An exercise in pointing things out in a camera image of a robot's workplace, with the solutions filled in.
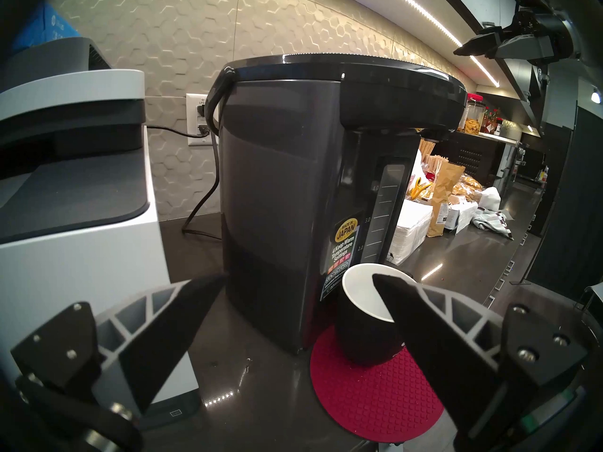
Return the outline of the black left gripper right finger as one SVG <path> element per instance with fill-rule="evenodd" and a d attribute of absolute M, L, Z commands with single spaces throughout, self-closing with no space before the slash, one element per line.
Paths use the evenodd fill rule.
<path fill-rule="evenodd" d="M 555 439 L 582 408 L 586 348 L 535 309 L 505 315 L 456 292 L 374 273 L 406 348 L 448 411 L 456 439 Z"/>

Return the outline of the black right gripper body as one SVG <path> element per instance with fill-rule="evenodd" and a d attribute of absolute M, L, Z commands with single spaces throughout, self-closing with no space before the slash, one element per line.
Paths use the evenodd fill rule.
<path fill-rule="evenodd" d="M 568 58 L 568 24 L 560 14 L 556 14 L 544 0 L 515 0 L 517 10 L 507 31 L 510 38 L 522 34 L 537 37 L 548 36 L 555 56 L 544 60 Z"/>

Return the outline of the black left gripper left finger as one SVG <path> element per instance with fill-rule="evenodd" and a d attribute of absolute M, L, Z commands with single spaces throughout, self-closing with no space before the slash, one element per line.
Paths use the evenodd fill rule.
<path fill-rule="evenodd" d="M 145 413 L 186 354 L 227 280 L 211 274 L 141 292 L 94 316 L 73 303 L 12 350 L 25 382 L 85 404 Z"/>

